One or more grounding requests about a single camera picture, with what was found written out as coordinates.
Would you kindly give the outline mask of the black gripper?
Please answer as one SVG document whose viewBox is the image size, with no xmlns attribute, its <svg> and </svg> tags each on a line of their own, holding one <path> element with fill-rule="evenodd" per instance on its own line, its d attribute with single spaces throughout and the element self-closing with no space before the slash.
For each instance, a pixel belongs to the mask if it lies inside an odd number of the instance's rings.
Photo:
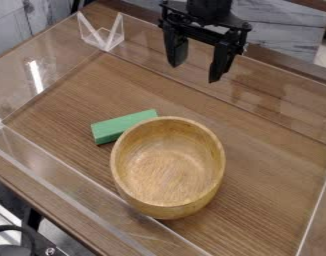
<svg viewBox="0 0 326 256">
<path fill-rule="evenodd" d="M 161 0 L 158 27 L 168 63 L 177 67 L 186 58 L 188 39 L 214 47 L 208 82 L 228 72 L 233 57 L 243 53 L 251 24 L 231 12 L 232 0 Z"/>
</svg>

